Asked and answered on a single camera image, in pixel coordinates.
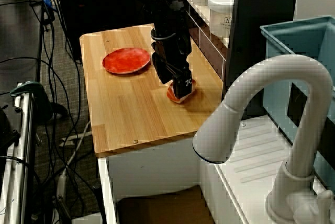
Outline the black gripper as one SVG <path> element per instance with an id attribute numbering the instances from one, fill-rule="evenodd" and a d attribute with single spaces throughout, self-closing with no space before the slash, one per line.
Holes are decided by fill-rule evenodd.
<path id="1" fill-rule="evenodd" d="M 151 30 L 151 44 L 154 49 L 152 62 L 162 84 L 172 79 L 176 98 L 182 98 L 192 92 L 192 73 L 187 62 L 192 52 L 191 39 L 187 30 L 160 35 L 156 29 Z"/>

